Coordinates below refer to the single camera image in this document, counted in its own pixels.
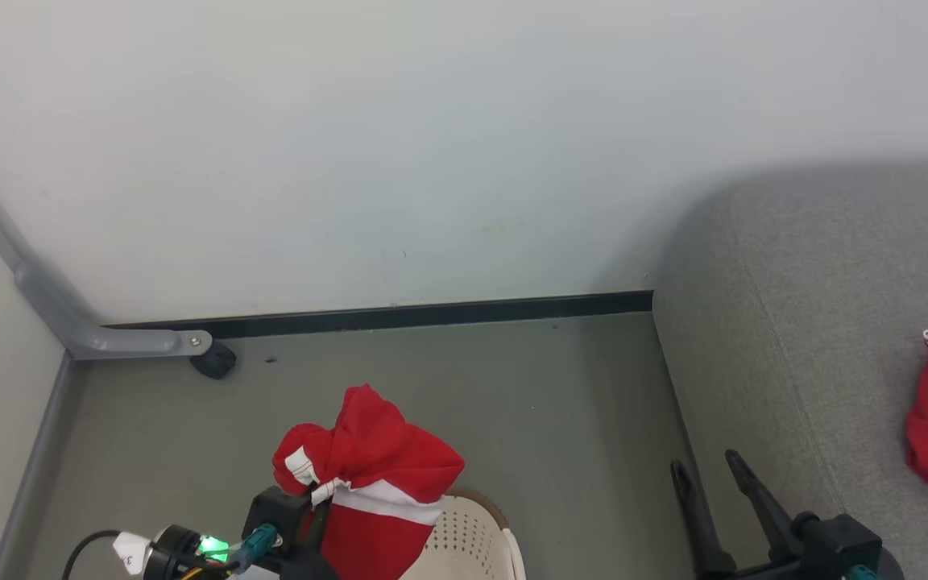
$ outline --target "beige plastic basket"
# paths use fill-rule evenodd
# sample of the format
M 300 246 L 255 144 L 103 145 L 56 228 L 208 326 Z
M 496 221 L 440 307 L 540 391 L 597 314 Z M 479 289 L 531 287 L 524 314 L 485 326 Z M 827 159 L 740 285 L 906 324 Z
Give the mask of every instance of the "beige plastic basket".
M 525 580 L 525 565 L 496 504 L 450 489 L 425 550 L 401 580 Z

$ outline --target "black baseboard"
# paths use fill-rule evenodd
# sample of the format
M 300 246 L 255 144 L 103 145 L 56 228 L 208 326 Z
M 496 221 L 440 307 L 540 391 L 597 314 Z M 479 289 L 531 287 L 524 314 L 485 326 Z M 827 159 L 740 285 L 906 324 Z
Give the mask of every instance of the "black baseboard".
M 214 338 L 271 337 L 276 334 L 332 333 L 338 330 L 377 330 L 409 326 L 474 324 L 507 320 L 535 320 L 604 313 L 648 312 L 654 292 L 617 292 L 523 300 L 491 300 L 460 304 L 421 304 L 415 307 L 351 309 L 147 324 L 122 324 L 114 328 L 206 330 Z

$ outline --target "black cable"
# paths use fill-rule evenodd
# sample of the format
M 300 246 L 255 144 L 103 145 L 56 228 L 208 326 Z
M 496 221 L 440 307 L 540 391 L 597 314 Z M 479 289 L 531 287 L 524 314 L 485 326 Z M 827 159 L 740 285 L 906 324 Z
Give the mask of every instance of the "black cable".
M 84 540 L 77 543 L 77 547 L 74 548 L 74 551 L 70 552 L 70 558 L 67 558 L 67 565 L 63 568 L 62 580 L 70 580 L 70 572 L 74 568 L 74 562 L 77 562 L 77 557 L 81 555 L 81 550 L 84 550 L 88 544 L 101 539 L 101 537 L 117 537 L 119 535 L 121 535 L 121 532 L 119 532 L 118 529 L 103 529 L 103 531 L 100 532 L 89 533 Z M 202 568 L 203 572 L 228 572 L 228 570 L 235 570 L 239 566 L 239 563 L 236 561 L 230 561 L 225 565 L 214 565 L 212 561 L 207 561 L 207 559 L 188 557 L 188 555 L 184 554 L 175 554 L 173 551 L 159 547 L 155 542 L 148 543 L 148 547 L 166 555 L 166 557 L 172 558 L 173 561 L 185 566 L 185 568 Z

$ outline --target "metal frame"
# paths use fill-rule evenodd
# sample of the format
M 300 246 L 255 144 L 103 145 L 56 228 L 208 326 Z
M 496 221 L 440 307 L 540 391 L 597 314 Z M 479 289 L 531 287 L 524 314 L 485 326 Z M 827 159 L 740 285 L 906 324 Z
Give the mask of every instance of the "metal frame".
M 74 360 L 197 356 L 213 338 L 205 330 L 133 330 L 104 328 L 78 311 L 66 295 L 0 227 L 0 257 L 14 272 L 23 297 L 59 338 Z

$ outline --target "gray floor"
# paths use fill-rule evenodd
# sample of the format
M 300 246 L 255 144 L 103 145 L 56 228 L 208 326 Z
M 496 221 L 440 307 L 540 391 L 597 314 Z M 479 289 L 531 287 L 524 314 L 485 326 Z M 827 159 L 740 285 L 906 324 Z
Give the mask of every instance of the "gray floor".
M 331 425 L 363 383 L 464 457 L 460 483 L 499 503 L 530 578 L 692 577 L 668 471 L 686 448 L 649 313 L 229 346 L 221 382 L 185 360 L 88 368 L 21 577 L 58 578 L 100 528 L 236 537 L 284 432 Z M 128 578 L 108 542 L 72 577 Z

